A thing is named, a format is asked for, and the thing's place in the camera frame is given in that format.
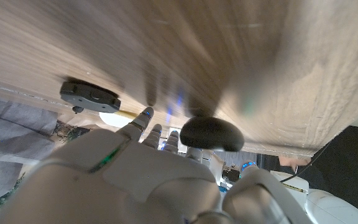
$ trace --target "white robotic arm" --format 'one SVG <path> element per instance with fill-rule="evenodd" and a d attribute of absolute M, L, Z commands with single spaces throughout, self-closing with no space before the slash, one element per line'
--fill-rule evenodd
<path fill-rule="evenodd" d="M 94 130 L 54 152 L 5 204 L 0 223 L 311 223 L 283 185 L 255 166 L 241 171 L 222 203 L 216 176 L 223 166 L 213 154 L 214 174 L 197 160 L 198 149 L 177 155 L 177 133 L 158 151 L 160 125 L 138 142 L 152 116 L 146 108 L 116 133 Z"/>

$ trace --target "cable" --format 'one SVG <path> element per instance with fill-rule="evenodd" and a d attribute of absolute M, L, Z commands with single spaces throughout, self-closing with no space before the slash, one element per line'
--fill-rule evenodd
<path fill-rule="evenodd" d="M 292 175 L 292 176 L 289 177 L 289 178 L 286 178 L 286 179 L 281 180 L 280 182 L 281 182 L 281 183 L 284 183 L 284 182 L 286 182 L 286 181 L 288 181 L 288 180 L 291 180 L 291 179 L 294 178 L 294 177 L 298 177 L 300 174 L 302 174 L 307 168 L 309 168 L 309 166 L 312 165 L 312 163 L 314 163 L 314 162 L 318 159 L 318 157 L 320 157 L 320 156 L 322 155 L 322 153 L 327 149 L 327 147 L 329 146 L 329 144 L 330 144 L 332 141 L 333 141 L 333 140 L 329 141 L 329 142 L 327 143 L 327 145 L 326 145 L 322 150 L 320 150 L 320 152 L 319 152 L 317 155 L 315 155 L 315 157 L 314 157 L 312 160 L 310 160 L 310 162 L 309 162 L 301 171 L 297 172 L 296 174 Z"/>

